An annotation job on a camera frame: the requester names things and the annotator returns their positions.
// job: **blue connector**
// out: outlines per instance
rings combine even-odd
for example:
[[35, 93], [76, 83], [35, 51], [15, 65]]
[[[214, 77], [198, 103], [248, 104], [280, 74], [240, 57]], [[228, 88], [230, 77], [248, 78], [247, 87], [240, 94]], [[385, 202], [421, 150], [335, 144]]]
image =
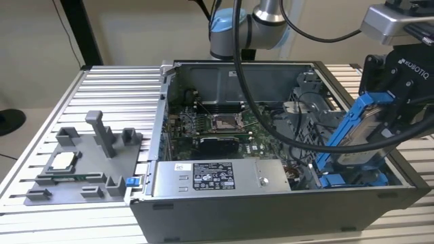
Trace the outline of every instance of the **blue connector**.
[[126, 186], [127, 187], [138, 187], [138, 186], [140, 186], [140, 178], [135, 178], [135, 177], [127, 178]]

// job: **vertical post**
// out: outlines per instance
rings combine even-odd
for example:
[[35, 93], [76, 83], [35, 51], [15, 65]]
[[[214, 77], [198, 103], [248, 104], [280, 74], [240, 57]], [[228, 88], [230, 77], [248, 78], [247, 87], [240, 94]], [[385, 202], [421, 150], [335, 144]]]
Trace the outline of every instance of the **vertical post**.
[[102, 145], [106, 157], [112, 158], [114, 156], [116, 156], [116, 151], [112, 146], [114, 135], [111, 133], [111, 130], [110, 133], [107, 133], [102, 118], [103, 112], [97, 110], [91, 110], [88, 111], [84, 120], [93, 127], [95, 139]]
[[67, 15], [85, 65], [104, 65], [83, 0], [60, 0], [60, 3]]

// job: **power supply label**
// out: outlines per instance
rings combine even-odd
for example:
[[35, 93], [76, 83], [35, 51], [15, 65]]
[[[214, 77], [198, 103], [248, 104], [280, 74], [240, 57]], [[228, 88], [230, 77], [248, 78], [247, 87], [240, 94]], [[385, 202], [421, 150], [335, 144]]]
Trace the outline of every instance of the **power supply label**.
[[196, 191], [235, 189], [232, 163], [194, 164], [192, 174], [192, 188]]

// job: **white label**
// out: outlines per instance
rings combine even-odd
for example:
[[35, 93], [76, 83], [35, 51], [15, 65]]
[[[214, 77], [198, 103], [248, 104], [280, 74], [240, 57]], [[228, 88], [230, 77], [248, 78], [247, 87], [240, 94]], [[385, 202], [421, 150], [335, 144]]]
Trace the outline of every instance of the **white label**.
[[53, 181], [61, 182], [61, 181], [75, 181], [75, 178], [53, 178]]
[[191, 164], [175, 164], [175, 171], [191, 171]]

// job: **sticker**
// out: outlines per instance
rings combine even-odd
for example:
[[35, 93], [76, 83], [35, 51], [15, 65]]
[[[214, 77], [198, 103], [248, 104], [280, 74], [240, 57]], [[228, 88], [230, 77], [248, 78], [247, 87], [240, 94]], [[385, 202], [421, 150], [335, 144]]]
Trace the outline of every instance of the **sticker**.
[[75, 181], [75, 178], [53, 178], [53, 181], [61, 182], [61, 181]]
[[175, 164], [175, 171], [191, 171], [191, 164]]
[[199, 163], [192, 167], [192, 188], [196, 191], [235, 189], [232, 163]]

